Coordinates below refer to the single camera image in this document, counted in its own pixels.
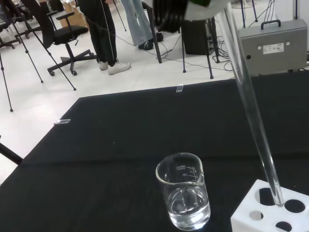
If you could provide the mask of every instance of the case handle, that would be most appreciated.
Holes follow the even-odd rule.
[[[276,20],[272,20],[272,21],[263,22],[263,23],[261,24],[261,29],[263,30],[263,29],[264,29],[264,25],[265,25],[265,24],[269,24],[269,23],[278,23],[278,24],[279,24],[279,27],[281,27],[281,21],[278,20],[278,19],[276,19]]]

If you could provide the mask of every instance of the black shoe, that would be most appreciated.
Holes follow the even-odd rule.
[[[164,36],[162,33],[156,33],[156,40],[159,42],[162,42],[164,40]]]
[[[138,48],[141,49],[141,50],[143,50],[143,49],[144,49],[144,46],[145,46],[145,43],[146,43],[146,42],[144,42],[144,43],[138,45]]]
[[[153,42],[147,41],[147,42],[145,43],[145,45],[144,45],[144,50],[145,50],[145,51],[148,51],[148,50],[153,49],[153,47],[154,47],[154,43],[153,43]]]

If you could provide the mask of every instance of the black pants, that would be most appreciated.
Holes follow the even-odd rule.
[[[78,4],[86,16],[99,60],[113,66],[117,58],[116,30],[108,4],[104,0],[78,0]]]

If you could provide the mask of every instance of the glass tube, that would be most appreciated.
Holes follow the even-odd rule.
[[[235,74],[238,90],[251,127],[255,145],[261,157],[267,180],[278,206],[284,205],[284,200],[266,138],[261,114],[255,98],[250,74],[242,50],[238,30],[232,13],[231,3],[218,15],[221,31],[225,40],[231,65]]]

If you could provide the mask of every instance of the glass beaker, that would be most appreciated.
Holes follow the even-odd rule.
[[[184,231],[202,228],[209,220],[209,205],[201,160],[178,153],[162,160],[155,171],[172,223]]]

